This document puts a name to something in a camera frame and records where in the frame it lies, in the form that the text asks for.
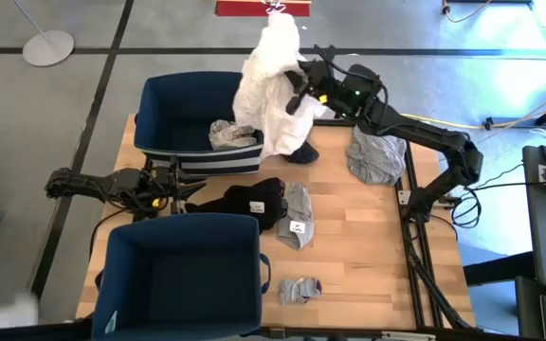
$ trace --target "gray cloth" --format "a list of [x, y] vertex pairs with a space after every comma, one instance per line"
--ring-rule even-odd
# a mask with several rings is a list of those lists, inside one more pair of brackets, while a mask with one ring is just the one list
[[284, 279], [280, 283], [280, 302], [282, 305], [288, 303], [304, 304], [309, 298], [319, 296], [321, 296], [321, 283], [316, 278]]
[[253, 146], [254, 128], [219, 119], [209, 126], [209, 143], [215, 151]]
[[406, 169], [406, 141], [393, 136], [371, 136], [354, 128], [347, 149], [347, 167], [365, 184], [394, 184]]
[[[286, 186], [285, 200], [288, 211], [278, 223], [277, 239], [295, 250], [300, 250], [311, 242], [315, 231], [309, 190], [301, 183], [292, 183]], [[293, 222], [304, 224], [304, 233], [291, 231]]]

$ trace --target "sock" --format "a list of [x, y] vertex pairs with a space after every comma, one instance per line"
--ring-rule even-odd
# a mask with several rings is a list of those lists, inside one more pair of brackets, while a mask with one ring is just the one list
[[319, 296], [321, 296], [321, 282], [317, 278], [284, 279], [280, 283], [280, 301], [282, 305], [289, 303], [304, 304], [310, 298]]
[[280, 178], [268, 178], [264, 179], [260, 183], [252, 186], [254, 189], [272, 191], [283, 196], [285, 191], [285, 183]]
[[[311, 242], [315, 233], [309, 190], [303, 184], [293, 183], [286, 191], [285, 200], [288, 209], [278, 224], [277, 239], [295, 250], [300, 250]], [[291, 230], [296, 223], [303, 229], [302, 233]]]
[[[266, 179], [251, 187], [231, 186], [223, 198], [199, 206], [186, 203], [185, 209], [188, 213], [249, 215], [258, 220], [259, 230], [263, 233], [264, 230], [271, 229], [286, 214], [287, 203], [282, 197], [284, 187], [285, 183], [278, 178]], [[264, 211], [255, 211], [252, 207], [254, 203], [262, 206]]]
[[291, 155], [282, 155], [283, 158], [289, 163], [296, 163], [301, 165], [306, 165], [314, 162], [319, 159], [318, 151], [309, 144], [309, 142], [304, 142], [300, 148], [295, 150]]

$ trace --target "wooden table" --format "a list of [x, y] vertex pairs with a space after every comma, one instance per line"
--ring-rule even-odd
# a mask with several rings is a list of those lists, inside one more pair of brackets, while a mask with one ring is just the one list
[[[134, 130], [134, 117], [130, 116], [116, 170], [144, 165], [144, 154], [134, 148]], [[264, 295], [264, 326], [415, 328], [394, 188], [367, 186], [349, 173], [345, 149], [352, 133], [351, 128], [315, 127], [309, 139], [320, 154], [316, 163], [293, 165], [280, 157], [269, 157], [257, 174], [210, 178], [208, 185], [191, 197], [191, 202], [201, 204], [221, 197], [231, 185], [253, 185], [269, 177], [308, 186], [316, 219], [311, 244], [295, 251], [276, 239], [275, 229], [265, 231], [261, 237], [261, 250], [271, 259], [272, 268], [271, 287]], [[419, 185], [426, 185], [440, 171], [435, 151], [412, 145], [412, 154]], [[103, 216], [114, 210], [106, 206]], [[446, 211], [436, 209], [434, 214], [449, 219]], [[104, 266], [110, 231], [131, 221], [131, 215], [123, 214], [100, 227], [77, 317], [94, 311], [98, 297], [94, 277]], [[427, 232], [436, 281], [452, 306], [473, 325], [454, 231], [443, 222], [431, 221]], [[282, 307], [280, 281], [306, 277], [321, 280], [323, 295], [305, 305]], [[422, 282], [420, 292], [425, 320], [432, 325], [427, 289]]]

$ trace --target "concrete floor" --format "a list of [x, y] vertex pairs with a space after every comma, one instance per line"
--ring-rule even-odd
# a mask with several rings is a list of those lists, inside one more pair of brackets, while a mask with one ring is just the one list
[[[24, 0], [45, 29], [63, 29], [79, 47], [109, 47], [124, 0]], [[524, 5], [493, 4], [479, 16], [451, 24], [436, 2], [317, 0], [298, 19], [301, 45], [374, 48], [546, 49], [537, 20]], [[477, 5], [453, 5], [460, 17]], [[122, 47], [249, 47], [264, 18], [220, 18], [210, 0], [135, 1]], [[35, 32], [9, 0], [0, 0], [0, 46], [21, 47]], [[107, 174], [123, 125], [137, 110], [144, 81], [191, 70], [240, 71], [241, 55], [120, 55], [115, 61], [83, 172]], [[105, 55], [74, 55], [34, 68], [19, 55], [0, 55], [0, 301], [29, 286], [53, 202], [48, 175], [68, 166], [92, 103]], [[486, 117], [521, 117], [546, 100], [546, 59], [506, 57], [341, 56], [381, 74], [390, 104], [402, 113], [479, 124]], [[479, 141], [486, 132], [476, 132]], [[479, 145], [482, 179], [517, 165], [521, 147], [546, 144], [527, 131], [505, 132]], [[500, 181], [522, 180], [520, 170]], [[514, 254], [531, 247], [523, 188], [481, 195], [480, 225], [460, 230], [465, 245]], [[89, 236], [101, 204], [73, 201], [41, 301], [44, 321], [72, 318], [87, 266]]]

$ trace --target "blue storage bin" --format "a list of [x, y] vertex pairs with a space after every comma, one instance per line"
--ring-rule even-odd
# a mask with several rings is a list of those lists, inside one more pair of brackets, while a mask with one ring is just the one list
[[209, 126], [234, 121], [233, 99], [242, 78], [237, 72], [188, 72], [148, 79], [136, 120], [134, 145], [154, 160], [176, 155], [187, 174], [251, 173], [260, 167], [264, 137], [257, 145], [215, 152]]
[[181, 214], [114, 229], [107, 244], [92, 336], [210, 340], [261, 325], [256, 219]]

